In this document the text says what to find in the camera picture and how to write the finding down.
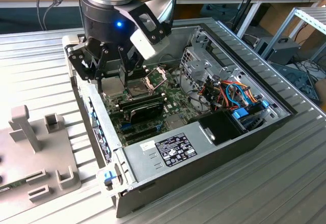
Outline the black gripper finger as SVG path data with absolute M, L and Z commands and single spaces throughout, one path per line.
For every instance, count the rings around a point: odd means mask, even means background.
M 107 63 L 107 44 L 95 38 L 66 38 L 65 54 L 68 64 L 82 80 L 95 81 L 102 92 L 104 68 Z
M 126 87 L 129 77 L 133 75 L 134 69 L 142 68 L 144 58 L 134 46 L 118 46 L 118 52 L 121 60 L 119 78 L 123 86 Z

